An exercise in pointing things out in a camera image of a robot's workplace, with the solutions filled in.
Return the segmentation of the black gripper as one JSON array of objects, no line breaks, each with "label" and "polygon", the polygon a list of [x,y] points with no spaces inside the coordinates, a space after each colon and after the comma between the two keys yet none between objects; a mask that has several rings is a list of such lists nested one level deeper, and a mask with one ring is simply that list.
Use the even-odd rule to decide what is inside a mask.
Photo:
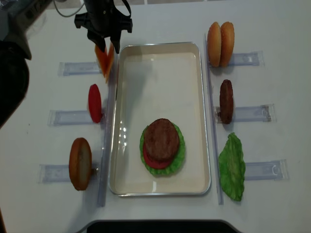
[{"label": "black gripper", "polygon": [[76,28],[87,29],[89,40],[101,50],[105,51],[105,39],[110,37],[116,54],[120,52],[119,35],[123,30],[132,32],[133,22],[131,15],[124,15],[115,6],[112,0],[84,1],[86,13],[77,14],[74,19]]}]

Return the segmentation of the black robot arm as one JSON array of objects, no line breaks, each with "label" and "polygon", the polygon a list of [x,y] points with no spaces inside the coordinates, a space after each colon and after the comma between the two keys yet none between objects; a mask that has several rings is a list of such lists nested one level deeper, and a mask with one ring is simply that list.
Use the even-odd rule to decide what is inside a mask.
[{"label": "black robot arm", "polygon": [[[4,0],[0,3],[0,124],[4,125],[19,107],[29,86],[26,61],[32,54],[26,38],[29,27],[42,15],[50,0]],[[86,28],[87,37],[101,51],[109,37],[120,52],[123,30],[132,32],[131,15],[124,15],[112,0],[84,1],[86,13],[74,13],[76,28]]]}]

